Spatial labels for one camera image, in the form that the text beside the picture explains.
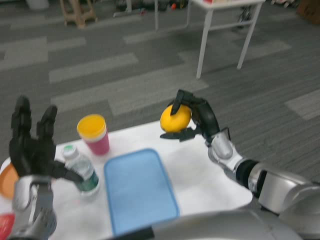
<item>bottle label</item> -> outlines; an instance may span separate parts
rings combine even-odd
[[[93,171],[91,177],[89,177],[87,180],[84,180],[81,183],[76,183],[76,187],[81,191],[81,192],[89,192],[98,185],[99,178],[96,174],[95,171]]]

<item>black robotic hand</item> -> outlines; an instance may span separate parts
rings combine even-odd
[[[55,160],[56,145],[52,137],[57,111],[54,105],[47,108],[42,119],[37,122],[37,138],[32,138],[29,100],[25,96],[18,98],[11,118],[12,139],[9,143],[9,154],[20,177],[42,175],[56,179],[65,178],[73,182],[83,181],[80,175],[65,168],[63,162]]]
[[[197,134],[201,134],[208,143],[212,142],[212,137],[220,132],[219,124],[215,113],[209,103],[193,95],[193,93],[179,89],[176,98],[169,105],[173,104],[171,115],[178,112],[180,105],[186,105],[191,109],[191,118],[196,124],[193,130],[191,127],[185,128],[181,132],[167,132],[160,137],[164,139],[179,139],[181,142],[193,139]]]

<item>pink cup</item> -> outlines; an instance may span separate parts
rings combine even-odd
[[[95,155],[101,156],[109,152],[108,128],[103,116],[98,114],[85,116],[79,121],[76,129]]]

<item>white tablecloth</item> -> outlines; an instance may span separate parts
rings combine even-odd
[[[73,183],[63,179],[53,182],[57,228],[50,240],[110,237],[112,229],[103,167],[110,158],[144,148],[153,148],[159,153],[181,216],[231,210],[252,200],[250,191],[227,178],[222,169],[209,160],[202,136],[179,142],[159,138],[162,133],[158,121],[110,132],[110,152],[104,157],[94,156],[82,140],[58,145],[56,159],[63,159],[61,150],[67,144],[75,144],[91,158],[100,179],[100,191],[93,201],[87,201],[81,198]],[[7,212],[11,212],[11,202],[0,196],[0,214]]]

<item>red object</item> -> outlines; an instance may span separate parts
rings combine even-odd
[[[84,141],[95,155],[101,156],[109,152],[110,146],[109,146],[108,129],[106,130],[105,135],[101,139],[97,141],[88,141],[84,139]]]
[[[15,215],[7,213],[0,215],[0,240],[6,240],[9,237],[15,223]]]

